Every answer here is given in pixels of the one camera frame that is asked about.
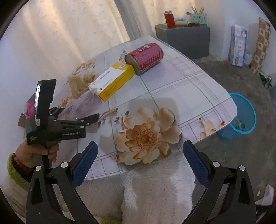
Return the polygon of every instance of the white curtain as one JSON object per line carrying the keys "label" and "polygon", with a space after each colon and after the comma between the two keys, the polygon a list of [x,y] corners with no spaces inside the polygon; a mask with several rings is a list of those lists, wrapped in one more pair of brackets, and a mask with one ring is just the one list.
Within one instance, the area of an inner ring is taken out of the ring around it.
{"label": "white curtain", "polygon": [[155,34],[155,25],[165,23],[165,10],[171,10],[175,18],[189,19],[186,12],[192,12],[198,0],[121,0],[130,2],[141,35]]}
{"label": "white curtain", "polygon": [[62,78],[129,36],[114,0],[29,0],[6,34],[35,80]]}

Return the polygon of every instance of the red can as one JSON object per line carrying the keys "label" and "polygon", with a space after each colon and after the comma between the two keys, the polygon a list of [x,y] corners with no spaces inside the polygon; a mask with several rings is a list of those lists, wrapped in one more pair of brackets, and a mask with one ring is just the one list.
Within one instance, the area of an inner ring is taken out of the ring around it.
{"label": "red can", "polygon": [[175,28],[175,21],[172,13],[165,14],[165,19],[167,23],[167,27],[170,28]]}
{"label": "red can", "polygon": [[161,47],[156,43],[150,43],[128,53],[124,60],[126,64],[133,66],[136,75],[141,75],[158,64],[163,57]]}

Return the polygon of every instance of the human hand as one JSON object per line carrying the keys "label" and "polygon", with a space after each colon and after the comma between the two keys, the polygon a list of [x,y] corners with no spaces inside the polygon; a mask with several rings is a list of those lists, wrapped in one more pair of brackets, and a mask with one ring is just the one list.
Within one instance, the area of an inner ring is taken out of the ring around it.
{"label": "human hand", "polygon": [[37,153],[40,155],[48,155],[49,159],[51,159],[53,162],[56,162],[58,150],[59,150],[58,143],[53,147],[51,147],[48,152],[48,150],[44,148],[42,145],[39,145],[39,144],[27,145],[27,142],[24,141],[17,148],[15,152],[15,156],[23,165],[33,168],[35,166],[33,154]]}

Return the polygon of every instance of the bracelet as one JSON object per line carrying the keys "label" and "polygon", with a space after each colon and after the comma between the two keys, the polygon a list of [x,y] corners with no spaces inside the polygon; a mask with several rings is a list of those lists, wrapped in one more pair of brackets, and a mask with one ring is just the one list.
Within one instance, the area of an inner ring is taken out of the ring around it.
{"label": "bracelet", "polygon": [[33,168],[27,167],[27,166],[25,166],[23,163],[21,163],[21,162],[17,159],[15,153],[12,155],[12,157],[13,157],[13,161],[15,161],[16,164],[17,164],[26,174],[30,174],[30,173],[33,171]]}

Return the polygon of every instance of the gray box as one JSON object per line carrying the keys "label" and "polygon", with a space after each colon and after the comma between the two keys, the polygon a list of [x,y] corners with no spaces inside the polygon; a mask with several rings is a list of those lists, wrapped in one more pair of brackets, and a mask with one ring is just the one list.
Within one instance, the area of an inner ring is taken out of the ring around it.
{"label": "gray box", "polygon": [[209,55],[210,27],[178,26],[168,29],[166,24],[155,26],[156,37],[174,47],[189,59]]}

